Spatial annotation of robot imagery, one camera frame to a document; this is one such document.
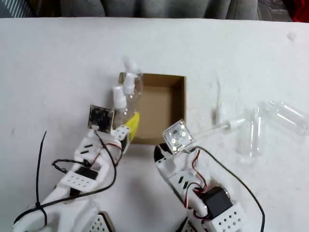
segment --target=mounting holes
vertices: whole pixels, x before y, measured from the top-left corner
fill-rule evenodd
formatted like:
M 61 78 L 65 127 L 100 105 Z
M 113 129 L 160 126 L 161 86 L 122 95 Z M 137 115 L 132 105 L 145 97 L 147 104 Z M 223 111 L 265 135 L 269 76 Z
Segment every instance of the mounting holes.
M 183 181 L 183 176 L 179 178 L 178 184 L 180 184 L 182 181 Z
M 186 182 L 184 183 L 183 189 L 185 189 L 185 188 L 187 187 L 187 185 L 188 185 L 188 181 L 186 181 Z

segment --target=open cardboard box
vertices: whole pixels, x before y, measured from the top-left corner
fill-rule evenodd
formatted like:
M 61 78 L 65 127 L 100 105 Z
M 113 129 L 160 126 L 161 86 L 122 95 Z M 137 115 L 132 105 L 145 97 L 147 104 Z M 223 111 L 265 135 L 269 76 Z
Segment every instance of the open cardboard box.
M 124 75 L 120 74 L 119 83 Z M 134 144 L 157 145 L 164 142 L 162 132 L 186 115 L 186 78 L 164 74 L 143 74 L 140 124 Z

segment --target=table surface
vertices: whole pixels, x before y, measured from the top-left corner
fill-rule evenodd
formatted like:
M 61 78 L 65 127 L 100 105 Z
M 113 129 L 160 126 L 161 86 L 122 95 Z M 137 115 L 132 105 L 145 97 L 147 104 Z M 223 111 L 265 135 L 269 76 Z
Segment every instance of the table surface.
M 187 76 L 187 124 L 211 126 L 214 77 L 222 81 L 228 117 L 259 101 L 286 101 L 309 112 L 309 25 L 207 19 L 0 19 L 0 224 L 35 202 L 35 172 L 43 133 L 40 198 L 62 176 L 50 165 L 72 158 L 86 133 L 89 105 L 112 106 L 111 86 L 129 55 L 146 73 Z M 237 132 L 200 141 L 252 189 L 267 232 L 307 231 L 309 142 L 270 125 L 253 165 L 239 162 Z M 132 145 L 110 190 L 96 196 L 117 231 L 174 231 L 185 210 L 153 161 L 154 146 Z M 260 212 L 243 187 L 210 160 L 259 231 Z

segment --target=bottle cap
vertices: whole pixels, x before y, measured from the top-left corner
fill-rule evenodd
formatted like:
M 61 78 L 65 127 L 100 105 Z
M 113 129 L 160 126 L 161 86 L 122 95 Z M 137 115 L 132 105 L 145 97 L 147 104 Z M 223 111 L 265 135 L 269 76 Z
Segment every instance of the bottle cap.
M 124 94 L 133 94 L 135 87 L 135 74 L 126 73 L 126 78 L 124 81 Z
M 136 62 L 130 59 L 128 56 L 123 57 L 123 63 L 125 65 L 125 69 L 127 73 L 137 74 L 139 69 Z
M 118 84 L 112 88 L 114 95 L 114 107 L 115 109 L 126 108 L 126 97 L 123 92 L 123 86 Z

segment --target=transparent bottle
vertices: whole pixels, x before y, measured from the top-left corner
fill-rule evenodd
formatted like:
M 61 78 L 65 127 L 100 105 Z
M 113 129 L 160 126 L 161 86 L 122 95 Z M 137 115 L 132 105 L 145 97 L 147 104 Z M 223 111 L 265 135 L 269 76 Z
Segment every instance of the transparent bottle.
M 247 120 L 240 129 L 238 152 L 245 157 L 242 161 L 249 161 L 247 158 L 254 158 L 263 153 L 265 144 L 265 122 L 263 121 L 263 110 L 256 107 L 247 112 Z
M 264 103 L 267 116 L 278 124 L 301 136 L 309 135 L 309 116 L 287 103 L 269 101 Z
M 128 109 L 132 110 L 134 114 L 138 111 L 138 94 L 135 90 L 135 74 L 126 73 L 124 80 L 124 94 L 126 96 L 126 102 Z
M 143 91 L 142 73 L 136 63 L 128 57 L 123 59 L 126 72 L 124 73 L 124 94 L 127 107 L 134 113 L 138 112 L 139 101 Z
M 118 84 L 112 88 L 114 100 L 114 121 L 113 129 L 126 124 L 132 117 L 131 112 L 127 108 L 126 97 L 123 93 L 123 86 Z

